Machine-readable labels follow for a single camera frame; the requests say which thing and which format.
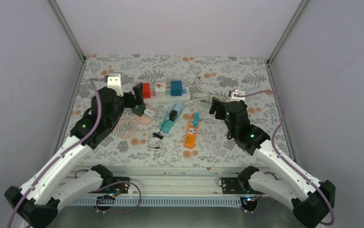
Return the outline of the white multicolour power strip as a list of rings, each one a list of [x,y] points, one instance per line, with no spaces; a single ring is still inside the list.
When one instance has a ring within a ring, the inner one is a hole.
[[[144,103],[147,105],[151,104],[162,104],[162,103],[186,103],[191,100],[191,94],[189,88],[183,87],[182,88],[182,95],[181,96],[171,96],[171,90],[166,89],[166,94],[163,96],[155,95],[155,92],[151,92],[150,98],[144,98]]]

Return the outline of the teal power strip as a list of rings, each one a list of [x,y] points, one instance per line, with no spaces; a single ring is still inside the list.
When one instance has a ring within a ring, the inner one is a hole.
[[[160,124],[160,132],[167,134],[172,129],[178,118],[181,116],[183,111],[182,104],[175,104],[173,108],[168,112],[163,122]]]

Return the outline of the red cube socket adapter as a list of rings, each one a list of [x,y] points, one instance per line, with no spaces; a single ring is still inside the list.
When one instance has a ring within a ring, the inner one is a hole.
[[[142,96],[143,99],[151,98],[151,87],[149,83],[143,83]]]

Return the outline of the black power adapter with cable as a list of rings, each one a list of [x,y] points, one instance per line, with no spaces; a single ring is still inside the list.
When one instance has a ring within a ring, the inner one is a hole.
[[[150,143],[150,140],[158,139],[158,140],[162,141],[164,138],[164,135],[162,135],[162,133],[165,133],[164,128],[167,125],[169,125],[170,123],[174,123],[174,121],[176,120],[176,117],[177,117],[176,111],[175,110],[170,111],[166,120],[161,124],[159,131],[157,133],[153,133],[152,136],[147,140],[147,144],[150,148],[160,149],[160,146],[155,146],[154,143]]]

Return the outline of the cyan small adapter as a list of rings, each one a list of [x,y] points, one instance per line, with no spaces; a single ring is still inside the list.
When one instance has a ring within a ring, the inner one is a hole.
[[[193,118],[192,118],[192,126],[194,128],[198,127],[198,123],[199,123],[199,113],[195,113]]]

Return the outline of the blue cube socket adapter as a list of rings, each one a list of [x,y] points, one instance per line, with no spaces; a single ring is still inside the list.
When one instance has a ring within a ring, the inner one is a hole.
[[[172,80],[170,81],[170,95],[171,96],[182,96],[182,81],[181,80]]]

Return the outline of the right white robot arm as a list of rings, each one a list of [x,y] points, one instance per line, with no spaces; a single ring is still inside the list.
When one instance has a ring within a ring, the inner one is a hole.
[[[276,175],[274,179],[254,166],[238,174],[238,188],[265,193],[292,210],[295,218],[307,228],[315,228],[335,205],[335,185],[321,181],[302,169],[272,142],[272,138],[249,121],[247,105],[242,100],[223,102],[213,98],[210,114],[223,120],[228,139],[252,157],[265,163]]]

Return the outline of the white cube socket adapter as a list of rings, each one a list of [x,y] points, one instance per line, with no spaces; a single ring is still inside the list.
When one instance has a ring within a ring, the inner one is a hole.
[[[154,92],[155,96],[165,96],[166,95],[166,83],[165,82],[156,82],[154,84]]]

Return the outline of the light blue small adapter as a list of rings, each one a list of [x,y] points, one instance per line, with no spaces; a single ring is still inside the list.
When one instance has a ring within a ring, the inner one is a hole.
[[[176,111],[177,116],[181,115],[181,113],[183,112],[183,104],[176,104],[176,105],[173,107],[173,110],[175,110],[175,111]]]

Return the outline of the dark green cube adapter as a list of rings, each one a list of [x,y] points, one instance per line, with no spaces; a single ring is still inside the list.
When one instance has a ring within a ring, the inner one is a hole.
[[[132,108],[132,113],[136,116],[143,116],[144,114],[144,111],[146,109],[146,106],[143,104],[143,105],[137,105],[136,107]]]

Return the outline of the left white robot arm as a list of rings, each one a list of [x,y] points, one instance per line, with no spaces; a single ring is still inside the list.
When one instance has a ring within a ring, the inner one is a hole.
[[[10,186],[4,193],[13,208],[33,228],[47,227],[60,210],[91,192],[107,192],[115,184],[112,172],[95,165],[83,176],[62,185],[62,180],[87,153],[93,151],[118,124],[125,108],[143,104],[143,84],[133,92],[117,92],[109,86],[95,90],[91,106],[71,129],[55,155],[20,187]]]

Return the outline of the orange power strip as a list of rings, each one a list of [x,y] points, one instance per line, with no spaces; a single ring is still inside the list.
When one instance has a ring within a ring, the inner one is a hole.
[[[193,149],[196,146],[196,137],[198,134],[199,126],[197,128],[194,128],[192,126],[193,116],[194,116],[194,114],[190,117],[190,120],[188,122],[188,127],[187,127],[184,144],[183,144],[184,148],[187,148],[187,149]]]

